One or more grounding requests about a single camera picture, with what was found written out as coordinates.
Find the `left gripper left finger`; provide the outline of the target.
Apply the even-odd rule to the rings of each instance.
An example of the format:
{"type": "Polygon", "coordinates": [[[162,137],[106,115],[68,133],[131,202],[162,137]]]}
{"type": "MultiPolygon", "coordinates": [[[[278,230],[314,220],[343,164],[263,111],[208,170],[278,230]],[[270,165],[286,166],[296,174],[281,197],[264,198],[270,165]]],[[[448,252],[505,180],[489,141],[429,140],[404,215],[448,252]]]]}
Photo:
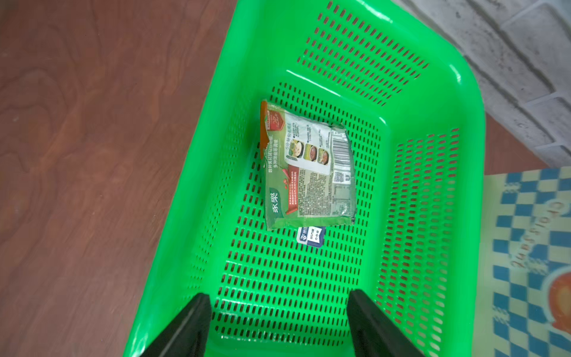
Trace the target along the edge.
{"type": "Polygon", "coordinates": [[[141,354],[142,357],[203,357],[211,324],[211,300],[197,294],[141,354]]]}

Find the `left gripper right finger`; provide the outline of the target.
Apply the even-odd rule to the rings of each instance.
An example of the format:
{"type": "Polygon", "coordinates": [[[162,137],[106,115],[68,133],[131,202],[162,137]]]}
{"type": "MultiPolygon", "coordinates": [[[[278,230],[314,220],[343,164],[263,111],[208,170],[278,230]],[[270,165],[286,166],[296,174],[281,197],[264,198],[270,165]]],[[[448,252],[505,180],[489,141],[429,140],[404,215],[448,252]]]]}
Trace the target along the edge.
{"type": "Polygon", "coordinates": [[[364,291],[349,293],[346,311],[356,356],[423,357],[364,291]]]}

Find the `white blue checkered paper bag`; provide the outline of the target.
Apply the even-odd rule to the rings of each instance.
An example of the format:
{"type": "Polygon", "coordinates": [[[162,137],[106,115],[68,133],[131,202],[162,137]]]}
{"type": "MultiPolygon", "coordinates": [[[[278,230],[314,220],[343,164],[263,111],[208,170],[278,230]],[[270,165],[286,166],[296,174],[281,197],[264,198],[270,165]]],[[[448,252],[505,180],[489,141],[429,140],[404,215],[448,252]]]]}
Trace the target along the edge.
{"type": "Polygon", "coordinates": [[[570,355],[570,168],[486,176],[473,356],[570,355]]]}

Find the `green plastic basket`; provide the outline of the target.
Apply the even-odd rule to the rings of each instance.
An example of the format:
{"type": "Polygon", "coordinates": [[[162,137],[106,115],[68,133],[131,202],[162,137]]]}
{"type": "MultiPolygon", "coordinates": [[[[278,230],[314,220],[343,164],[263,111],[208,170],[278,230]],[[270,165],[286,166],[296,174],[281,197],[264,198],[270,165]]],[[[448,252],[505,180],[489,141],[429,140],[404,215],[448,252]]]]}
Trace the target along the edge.
{"type": "Polygon", "coordinates": [[[468,63],[390,1],[239,1],[126,356],[211,300],[207,356],[352,356],[364,291],[427,356],[471,355],[485,114],[468,63]],[[260,105],[347,128],[355,223],[266,227],[260,105]]]}

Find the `small blue white sticker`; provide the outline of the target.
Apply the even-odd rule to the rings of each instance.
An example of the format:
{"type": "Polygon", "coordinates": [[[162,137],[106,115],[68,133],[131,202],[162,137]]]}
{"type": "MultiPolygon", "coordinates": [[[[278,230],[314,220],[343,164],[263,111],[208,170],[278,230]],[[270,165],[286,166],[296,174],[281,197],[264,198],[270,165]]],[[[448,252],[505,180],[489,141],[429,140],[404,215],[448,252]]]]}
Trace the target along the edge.
{"type": "Polygon", "coordinates": [[[296,240],[302,245],[321,248],[325,243],[326,233],[327,229],[325,227],[302,227],[297,231],[296,240]]]}

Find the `green packet at basket top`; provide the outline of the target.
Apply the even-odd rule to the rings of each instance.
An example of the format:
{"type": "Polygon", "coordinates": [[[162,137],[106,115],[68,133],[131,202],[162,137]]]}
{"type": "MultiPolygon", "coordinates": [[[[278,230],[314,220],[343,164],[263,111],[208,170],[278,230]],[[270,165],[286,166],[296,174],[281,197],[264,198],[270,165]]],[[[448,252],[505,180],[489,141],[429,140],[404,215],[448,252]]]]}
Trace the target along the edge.
{"type": "Polygon", "coordinates": [[[355,164],[345,127],[260,105],[266,226],[350,226],[355,222],[355,164]]]}

